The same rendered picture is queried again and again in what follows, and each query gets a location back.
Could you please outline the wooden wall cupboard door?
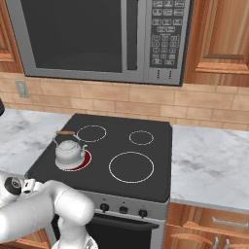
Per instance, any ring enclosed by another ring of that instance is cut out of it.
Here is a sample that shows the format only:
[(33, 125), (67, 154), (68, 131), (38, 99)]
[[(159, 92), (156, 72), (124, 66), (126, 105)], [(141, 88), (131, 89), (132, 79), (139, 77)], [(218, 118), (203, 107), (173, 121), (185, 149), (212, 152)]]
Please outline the wooden wall cupboard door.
[(5, 0), (0, 0), (0, 72), (23, 72)]
[(249, 0), (195, 0), (184, 82), (249, 88)]

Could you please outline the black glass hob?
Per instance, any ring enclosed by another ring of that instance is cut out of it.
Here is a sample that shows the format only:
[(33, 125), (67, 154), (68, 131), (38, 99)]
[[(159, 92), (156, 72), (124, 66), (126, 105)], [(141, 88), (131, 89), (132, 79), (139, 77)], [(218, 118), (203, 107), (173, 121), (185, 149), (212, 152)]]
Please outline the black glass hob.
[(27, 171), (42, 183), (165, 202), (170, 195), (172, 127), (168, 122), (75, 114), (63, 127), (79, 134), (91, 155), (87, 166), (63, 171), (52, 142)]

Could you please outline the wooden drawer front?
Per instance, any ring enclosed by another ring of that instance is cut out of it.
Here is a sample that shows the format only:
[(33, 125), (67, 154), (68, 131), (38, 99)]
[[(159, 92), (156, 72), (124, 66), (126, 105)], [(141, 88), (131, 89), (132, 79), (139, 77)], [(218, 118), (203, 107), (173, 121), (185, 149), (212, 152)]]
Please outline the wooden drawer front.
[(209, 229), (249, 235), (248, 214), (197, 207), (194, 222)]

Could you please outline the grey wall socket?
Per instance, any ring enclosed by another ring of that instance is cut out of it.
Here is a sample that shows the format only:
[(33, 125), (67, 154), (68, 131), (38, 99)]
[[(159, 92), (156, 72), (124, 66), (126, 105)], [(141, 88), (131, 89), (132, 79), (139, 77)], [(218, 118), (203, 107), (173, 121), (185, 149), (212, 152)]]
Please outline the grey wall socket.
[(18, 90), (18, 95), (20, 97), (24, 97), (24, 98), (29, 97), (29, 93), (27, 90), (25, 80), (16, 80), (16, 86), (17, 86), (17, 90)]

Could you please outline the wooden base cupboard door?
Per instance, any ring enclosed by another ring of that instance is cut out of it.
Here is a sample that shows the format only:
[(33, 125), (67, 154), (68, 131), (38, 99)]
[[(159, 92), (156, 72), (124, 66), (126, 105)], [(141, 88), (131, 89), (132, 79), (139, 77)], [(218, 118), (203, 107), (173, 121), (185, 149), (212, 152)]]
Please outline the wooden base cupboard door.
[(228, 249), (249, 249), (249, 238), (239, 236), (225, 236), (221, 249), (224, 249), (226, 239), (230, 240), (230, 246)]
[(212, 232), (167, 225), (162, 249), (212, 249), (215, 237), (221, 241)]

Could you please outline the grey stove body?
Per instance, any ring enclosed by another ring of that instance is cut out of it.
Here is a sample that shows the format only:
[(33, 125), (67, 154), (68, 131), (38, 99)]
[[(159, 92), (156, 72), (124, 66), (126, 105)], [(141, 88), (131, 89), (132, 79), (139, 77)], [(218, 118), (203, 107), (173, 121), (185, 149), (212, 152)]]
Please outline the grey stove body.
[[(163, 233), (165, 229), (165, 220), (167, 215), (168, 200), (158, 202), (155, 200), (146, 200), (134, 196), (113, 195), (103, 191), (91, 191), (83, 189), (82, 193), (88, 196), (95, 206), (95, 213), (110, 215), (120, 218), (127, 218), (141, 222), (157, 224), (159, 227), (152, 230), (151, 247), (150, 249), (161, 249), (163, 242)], [(101, 203), (107, 203), (109, 210), (103, 212), (100, 209)], [(120, 213), (120, 207), (128, 208), (126, 214)], [(140, 209), (148, 212), (148, 215), (141, 218), (138, 214)]]

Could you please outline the dark microwave door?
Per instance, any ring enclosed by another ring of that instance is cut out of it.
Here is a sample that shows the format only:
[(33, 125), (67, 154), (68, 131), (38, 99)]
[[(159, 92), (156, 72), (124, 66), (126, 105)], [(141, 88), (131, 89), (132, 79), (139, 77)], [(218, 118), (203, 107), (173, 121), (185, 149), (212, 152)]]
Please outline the dark microwave door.
[(142, 82), (146, 0), (5, 0), (24, 74)]

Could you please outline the grey microwave oven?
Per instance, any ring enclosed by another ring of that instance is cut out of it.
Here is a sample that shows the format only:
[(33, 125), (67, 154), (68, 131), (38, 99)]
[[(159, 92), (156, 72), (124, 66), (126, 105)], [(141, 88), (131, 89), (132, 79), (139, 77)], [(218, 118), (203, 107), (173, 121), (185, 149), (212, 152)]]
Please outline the grey microwave oven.
[(183, 84), (195, 0), (146, 0), (144, 80), (139, 84)]

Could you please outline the wooden base cupboard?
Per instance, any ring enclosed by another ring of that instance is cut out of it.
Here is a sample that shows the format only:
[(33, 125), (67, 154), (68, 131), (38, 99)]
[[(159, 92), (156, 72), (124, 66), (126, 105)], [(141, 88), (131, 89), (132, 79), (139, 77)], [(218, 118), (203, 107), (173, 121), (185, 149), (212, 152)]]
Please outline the wooden base cupboard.
[(15, 241), (0, 243), (0, 249), (51, 249), (44, 230), (36, 231)]

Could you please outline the black oven door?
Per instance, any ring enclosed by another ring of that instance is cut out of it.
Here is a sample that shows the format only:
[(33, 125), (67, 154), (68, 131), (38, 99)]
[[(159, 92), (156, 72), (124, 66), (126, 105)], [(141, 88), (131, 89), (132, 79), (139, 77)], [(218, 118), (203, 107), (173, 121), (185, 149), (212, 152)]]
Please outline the black oven door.
[[(95, 213), (94, 216), (110, 216)], [(96, 224), (91, 220), (86, 224), (89, 235), (98, 249), (150, 249), (152, 230), (133, 231), (113, 226)]]

